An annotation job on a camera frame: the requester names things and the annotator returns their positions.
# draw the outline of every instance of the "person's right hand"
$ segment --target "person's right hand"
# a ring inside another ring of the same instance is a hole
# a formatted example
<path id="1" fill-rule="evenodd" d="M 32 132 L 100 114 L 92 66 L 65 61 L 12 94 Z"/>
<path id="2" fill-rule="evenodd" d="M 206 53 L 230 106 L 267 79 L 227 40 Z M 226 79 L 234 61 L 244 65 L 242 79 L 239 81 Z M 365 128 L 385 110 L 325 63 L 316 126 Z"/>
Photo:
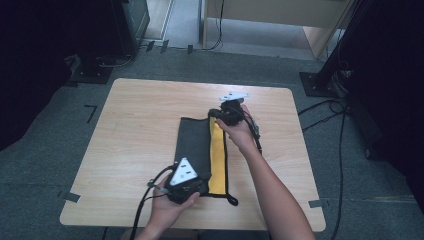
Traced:
<path id="1" fill-rule="evenodd" d="M 246 105 L 242 104 L 241 108 L 245 113 L 250 114 Z M 245 117 L 250 121 L 248 114 L 245 114 Z M 243 120 L 235 126 L 227 126 L 221 119 L 217 118 L 216 123 L 222 130 L 228 133 L 230 139 L 240 150 L 248 149 L 250 147 L 256 148 L 252 132 L 250 131 L 249 125 L 247 125 L 246 121 Z"/>

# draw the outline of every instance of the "person's left hand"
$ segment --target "person's left hand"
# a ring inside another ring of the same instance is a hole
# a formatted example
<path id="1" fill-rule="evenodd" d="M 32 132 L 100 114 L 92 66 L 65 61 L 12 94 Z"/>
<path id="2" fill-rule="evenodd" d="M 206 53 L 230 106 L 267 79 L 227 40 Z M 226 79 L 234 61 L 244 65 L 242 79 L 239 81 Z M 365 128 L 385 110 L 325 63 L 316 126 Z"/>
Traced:
<path id="1" fill-rule="evenodd" d="M 162 179 L 158 186 L 163 187 L 168 177 Z M 154 188 L 153 196 L 161 196 L 164 193 Z M 152 235 L 161 235 L 163 231 L 171 227 L 187 208 L 193 206 L 199 198 L 200 193 L 193 193 L 187 201 L 183 204 L 171 202 L 167 196 L 153 198 L 152 212 L 150 214 L 149 222 L 144 229 L 144 233 L 151 233 Z"/>

